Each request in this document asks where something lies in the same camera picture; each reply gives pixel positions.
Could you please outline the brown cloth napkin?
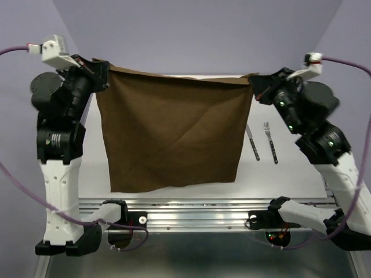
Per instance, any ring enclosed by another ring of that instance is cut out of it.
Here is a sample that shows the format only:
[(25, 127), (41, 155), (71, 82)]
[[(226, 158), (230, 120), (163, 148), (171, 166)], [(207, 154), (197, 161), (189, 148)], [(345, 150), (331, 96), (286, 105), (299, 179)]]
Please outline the brown cloth napkin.
[(111, 65), (96, 94), (112, 192), (231, 183), (253, 100), (250, 76), (179, 78)]

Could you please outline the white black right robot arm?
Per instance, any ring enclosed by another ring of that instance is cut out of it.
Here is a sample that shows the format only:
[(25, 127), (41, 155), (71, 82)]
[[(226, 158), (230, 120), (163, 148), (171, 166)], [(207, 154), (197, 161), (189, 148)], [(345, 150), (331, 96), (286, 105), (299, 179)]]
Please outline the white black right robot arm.
[(270, 201), (265, 210), (252, 210), (245, 222), (251, 230), (264, 229), (271, 246), (289, 248), (290, 228), (305, 227), (345, 251), (370, 250), (370, 191), (355, 165), (344, 133), (328, 121), (339, 99), (327, 85), (313, 81), (310, 70), (283, 68), (271, 75), (249, 78), (255, 99), (273, 105), (309, 163), (321, 174), (337, 202), (320, 208), (289, 197)]

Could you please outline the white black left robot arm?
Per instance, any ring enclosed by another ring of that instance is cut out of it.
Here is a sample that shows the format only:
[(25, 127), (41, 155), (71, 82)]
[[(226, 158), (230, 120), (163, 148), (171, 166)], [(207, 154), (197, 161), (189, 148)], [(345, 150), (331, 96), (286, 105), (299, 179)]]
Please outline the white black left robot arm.
[(86, 220), (79, 215), (78, 180), (86, 129), (81, 122), (93, 93), (107, 89), (110, 64), (73, 55), (65, 70), (44, 72), (31, 84), (38, 111), (37, 159), (45, 182), (47, 224), (36, 255), (81, 257), (98, 250), (112, 224), (123, 228), (129, 214), (123, 200), (106, 200)]

